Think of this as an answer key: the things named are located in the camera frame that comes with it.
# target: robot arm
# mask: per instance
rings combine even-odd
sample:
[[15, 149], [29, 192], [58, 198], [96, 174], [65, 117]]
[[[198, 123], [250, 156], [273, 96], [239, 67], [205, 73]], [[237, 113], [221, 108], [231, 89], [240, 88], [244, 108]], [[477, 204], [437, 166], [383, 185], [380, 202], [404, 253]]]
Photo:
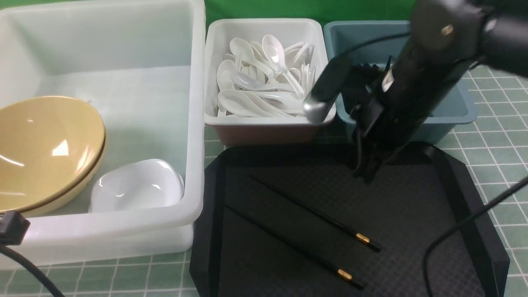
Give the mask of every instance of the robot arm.
[[[475, 63], [528, 76], [528, 4], [508, 4], [489, 8], [467, 0], [415, 3], [410, 37], [396, 63], [380, 72], [368, 97], [358, 99], [352, 109], [357, 176], [370, 182]], [[349, 53], [332, 59], [304, 101], [308, 119], [322, 122], [354, 76]]]

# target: blue plastic bin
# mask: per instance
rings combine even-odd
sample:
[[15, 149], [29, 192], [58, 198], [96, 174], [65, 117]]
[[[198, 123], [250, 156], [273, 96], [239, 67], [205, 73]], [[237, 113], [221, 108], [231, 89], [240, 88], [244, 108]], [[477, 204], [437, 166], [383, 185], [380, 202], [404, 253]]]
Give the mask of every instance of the blue plastic bin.
[[[329, 60], [370, 39], [408, 31], [408, 21], [339, 21], [328, 23], [323, 29]], [[353, 52], [352, 59], [354, 63], [385, 65], [390, 55], [398, 57], [405, 42], [406, 39], [402, 38], [369, 45]], [[355, 121], [345, 111], [341, 95], [337, 98], [336, 107], [339, 118], [347, 124], [346, 133], [350, 140]], [[472, 123], [476, 118], [473, 99], [466, 85], [460, 81], [431, 113], [412, 140], [436, 144], [456, 125]]]

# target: white bowl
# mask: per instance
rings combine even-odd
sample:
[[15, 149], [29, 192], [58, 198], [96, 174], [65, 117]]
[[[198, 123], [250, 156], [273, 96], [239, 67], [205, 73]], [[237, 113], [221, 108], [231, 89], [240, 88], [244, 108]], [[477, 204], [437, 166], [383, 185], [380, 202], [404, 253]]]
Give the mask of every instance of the white bowl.
[[172, 206], [183, 197], [183, 178], [165, 161], [144, 160], [103, 175], [93, 186], [91, 212]]

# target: stacked bowls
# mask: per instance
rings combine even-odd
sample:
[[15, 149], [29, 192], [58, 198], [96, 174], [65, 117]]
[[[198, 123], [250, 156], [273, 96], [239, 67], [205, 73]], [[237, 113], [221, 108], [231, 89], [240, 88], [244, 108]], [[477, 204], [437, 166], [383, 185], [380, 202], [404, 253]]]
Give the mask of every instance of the stacked bowls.
[[103, 159], [106, 129], [88, 103], [37, 97], [0, 109], [0, 214], [38, 216], [75, 198]]

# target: black tray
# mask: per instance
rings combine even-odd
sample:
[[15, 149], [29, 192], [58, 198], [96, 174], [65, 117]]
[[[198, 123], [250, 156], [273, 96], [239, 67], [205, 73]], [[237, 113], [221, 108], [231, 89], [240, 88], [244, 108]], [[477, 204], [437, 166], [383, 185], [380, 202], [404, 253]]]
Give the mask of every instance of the black tray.
[[[190, 273], [201, 297], [426, 296], [421, 260], [443, 231], [482, 205], [461, 162], [412, 143], [370, 185], [339, 145], [237, 147], [205, 170]], [[377, 254], [253, 181], [281, 188], [383, 246]], [[367, 284], [359, 291], [224, 207], [291, 238]], [[488, 215], [430, 259], [435, 296], [503, 296], [510, 259]]]

